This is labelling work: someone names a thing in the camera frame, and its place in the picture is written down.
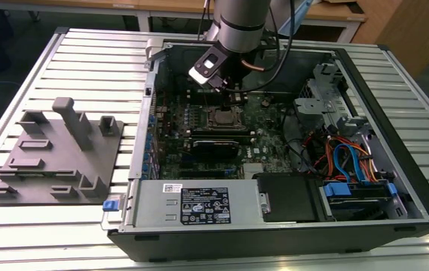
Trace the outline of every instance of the blue drive bracket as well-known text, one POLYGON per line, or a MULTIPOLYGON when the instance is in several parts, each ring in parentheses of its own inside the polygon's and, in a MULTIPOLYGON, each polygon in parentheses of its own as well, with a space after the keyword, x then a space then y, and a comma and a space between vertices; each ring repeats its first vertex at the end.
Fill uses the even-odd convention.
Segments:
POLYGON ((388 184, 386 184, 386 188, 389 189, 389 192, 390 192, 390 195, 393 196, 393 195, 397 195, 397 188, 396 188, 396 185, 392 183, 392 182, 389 182, 388 184))
POLYGON ((350 188, 346 182, 331 182, 322 187, 326 197, 329 196, 350 196, 350 188))

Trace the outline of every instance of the table leg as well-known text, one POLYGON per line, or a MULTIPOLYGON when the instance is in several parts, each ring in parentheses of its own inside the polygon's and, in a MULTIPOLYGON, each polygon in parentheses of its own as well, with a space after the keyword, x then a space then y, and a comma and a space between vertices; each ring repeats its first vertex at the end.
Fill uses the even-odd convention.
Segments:
POLYGON ((339 34, 337 42, 350 43, 353 36, 357 33, 358 27, 360 27, 360 22, 357 22, 357 21, 347 22, 347 25, 343 28, 342 33, 339 34))
POLYGON ((40 11, 28 11, 28 14, 32 18, 32 21, 35 22, 40 21, 40 11))
POLYGON ((148 11, 138 11, 139 29, 140 32, 151 32, 151 16, 148 11))

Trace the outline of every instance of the barcode sticker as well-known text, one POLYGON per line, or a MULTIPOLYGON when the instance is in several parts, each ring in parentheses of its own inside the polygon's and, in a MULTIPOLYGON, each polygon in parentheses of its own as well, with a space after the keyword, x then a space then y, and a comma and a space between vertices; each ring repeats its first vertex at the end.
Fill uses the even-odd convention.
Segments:
POLYGON ((162 192, 164 193, 180 193, 183 185, 180 183, 164 183, 162 192))

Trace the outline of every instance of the blue cable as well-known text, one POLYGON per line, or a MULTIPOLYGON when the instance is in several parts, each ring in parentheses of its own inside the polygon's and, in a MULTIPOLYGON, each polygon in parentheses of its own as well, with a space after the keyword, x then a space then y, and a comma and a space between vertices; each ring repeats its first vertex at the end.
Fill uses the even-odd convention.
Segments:
POLYGON ((358 156, 357 156, 357 152, 356 149, 347 145, 347 144, 339 144, 333 151, 333 162, 334 162, 334 166, 337 167, 337 169, 339 170, 339 172, 343 174, 343 176, 347 179, 347 182, 350 182, 350 175, 346 173, 346 171, 342 169, 342 167, 338 165, 338 150, 339 148, 345 146, 346 148, 349 148, 349 151, 352 153, 352 158, 353 158, 353 164, 354 164, 354 168, 356 168, 356 175, 357 175, 357 179, 361 182, 366 181, 365 175, 362 170, 360 169, 360 164, 358 164, 358 156))

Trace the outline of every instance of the floor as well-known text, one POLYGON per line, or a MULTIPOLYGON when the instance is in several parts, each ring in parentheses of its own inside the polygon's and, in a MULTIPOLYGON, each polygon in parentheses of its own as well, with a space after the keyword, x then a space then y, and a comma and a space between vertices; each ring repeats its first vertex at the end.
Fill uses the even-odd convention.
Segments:
MULTIPOLYGON (((40 21, 33 23, 29 15, 24 11, 12 11, 9 13, 9 24, 12 26, 15 37, 7 40, 4 48, 11 60, 11 67, 0 73, 0 81, 12 81, 21 83, 28 72, 41 54, 43 48, 59 26, 72 28, 128 30, 135 29, 135 18, 114 15, 88 15, 88 14, 61 14, 41 12, 40 21)), ((162 21, 154 19, 154 31, 171 33, 192 33, 198 31, 198 20, 178 19, 162 21)), ((429 66, 417 78, 417 82, 429 96, 429 66)), ((15 85, 0 85, 0 116, 16 93, 15 85)))

